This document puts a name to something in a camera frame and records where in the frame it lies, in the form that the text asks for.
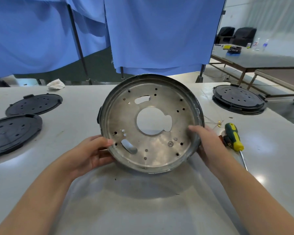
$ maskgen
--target crumpled paper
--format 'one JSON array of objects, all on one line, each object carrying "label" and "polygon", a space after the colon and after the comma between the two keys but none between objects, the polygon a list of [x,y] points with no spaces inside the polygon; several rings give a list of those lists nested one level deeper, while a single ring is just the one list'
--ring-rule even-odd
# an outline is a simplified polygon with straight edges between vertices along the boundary
[{"label": "crumpled paper", "polygon": [[47,87],[50,87],[51,89],[62,89],[65,88],[65,85],[62,81],[60,81],[60,79],[56,79],[50,83],[47,84]]}]

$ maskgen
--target table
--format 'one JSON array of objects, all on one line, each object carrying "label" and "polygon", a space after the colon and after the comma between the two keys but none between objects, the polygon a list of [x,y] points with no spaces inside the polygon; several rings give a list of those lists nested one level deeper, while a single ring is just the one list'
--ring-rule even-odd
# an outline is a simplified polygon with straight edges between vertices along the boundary
[{"label": "table", "polygon": [[[250,89],[253,85],[253,82],[255,81],[257,76],[262,76],[263,78],[266,78],[272,82],[275,82],[287,89],[290,89],[294,91],[294,69],[269,69],[269,70],[262,70],[257,69],[255,71],[255,76],[249,83],[247,90]],[[254,87],[256,90],[265,93],[263,90]],[[284,97],[284,96],[294,96],[294,94],[280,94],[280,95],[270,95],[267,94],[266,97]]]},{"label": "table", "polygon": [[[206,123],[233,122],[245,145],[247,167],[294,216],[294,125],[266,109],[256,116],[226,111],[212,102],[212,87],[191,83]],[[84,138],[100,133],[99,107],[112,85],[66,86],[57,108],[40,115],[41,133],[0,157],[0,222],[41,171]],[[0,88],[0,118],[24,95],[47,87]],[[217,133],[223,129],[215,127]],[[240,162],[239,154],[231,151]],[[197,155],[165,174],[148,175],[111,164],[71,185],[51,234],[247,234],[219,181]]]},{"label": "table", "polygon": [[[226,55],[227,49],[214,45],[211,58],[219,61],[220,63],[209,63],[209,65],[219,69],[220,71],[238,79],[238,85],[243,81],[245,73],[254,72],[256,69],[294,69],[294,57],[274,55],[269,52],[253,51],[249,48],[242,48],[242,52],[239,56],[228,56]],[[242,71],[241,77],[238,78],[235,75],[216,67],[216,64],[229,65],[237,70]]]}]

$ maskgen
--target left hand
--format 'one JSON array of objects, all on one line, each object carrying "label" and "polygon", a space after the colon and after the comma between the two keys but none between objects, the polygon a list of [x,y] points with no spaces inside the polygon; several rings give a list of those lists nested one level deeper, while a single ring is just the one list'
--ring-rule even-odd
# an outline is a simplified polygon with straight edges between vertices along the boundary
[{"label": "left hand", "polygon": [[62,170],[69,174],[72,180],[80,177],[92,169],[104,166],[114,161],[106,150],[113,144],[112,139],[101,135],[84,139],[79,145],[61,155],[56,161]]}]

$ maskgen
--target tiled floor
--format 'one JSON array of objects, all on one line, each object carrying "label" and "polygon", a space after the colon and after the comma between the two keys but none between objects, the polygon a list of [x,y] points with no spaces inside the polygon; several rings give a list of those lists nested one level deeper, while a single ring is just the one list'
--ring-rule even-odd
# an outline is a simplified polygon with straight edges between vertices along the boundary
[{"label": "tiled floor", "polygon": [[[241,71],[236,70],[232,67],[226,66],[224,68],[226,71],[232,73],[233,75],[240,77]],[[173,79],[176,79],[177,81],[180,81],[181,83],[194,83],[196,81],[197,76],[199,75],[199,72],[191,72],[191,73],[184,73],[179,75],[172,75],[170,76]],[[253,73],[246,73],[244,77],[244,81],[250,82],[253,78]],[[237,79],[233,77],[229,77],[229,75],[226,75],[225,73],[219,71],[218,69],[207,65],[206,69],[203,74],[204,77],[204,83],[205,82],[220,82],[222,83],[224,80],[230,82],[230,83],[237,83]],[[36,79],[16,79],[13,75],[2,78],[2,80],[6,81],[10,86],[36,86],[38,85],[38,82]],[[88,82],[81,82],[81,83],[74,83],[74,82],[65,82],[66,85],[88,85]],[[287,93],[293,93],[293,91],[288,90],[282,86],[277,85],[274,82],[271,82],[267,79],[264,79],[260,76],[256,78],[254,81],[254,85],[257,85],[257,87],[261,90],[266,91],[269,94],[287,94]],[[243,88],[247,88],[246,84],[241,84]],[[251,88],[250,89],[255,94],[261,94],[259,91]],[[282,98],[267,98],[268,100],[268,107],[275,111],[276,113],[280,114],[290,122],[294,124],[294,105],[293,105],[293,98],[294,97],[282,97]]]}]

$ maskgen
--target forearm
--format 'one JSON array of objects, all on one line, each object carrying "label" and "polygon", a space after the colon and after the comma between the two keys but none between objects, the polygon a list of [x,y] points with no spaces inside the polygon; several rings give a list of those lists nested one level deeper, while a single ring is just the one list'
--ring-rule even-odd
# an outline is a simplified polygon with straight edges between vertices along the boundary
[{"label": "forearm", "polygon": [[48,234],[72,180],[49,165],[30,185],[10,214],[0,224],[2,234]]},{"label": "forearm", "polygon": [[218,179],[251,235],[294,234],[294,218],[234,158],[225,159]]}]

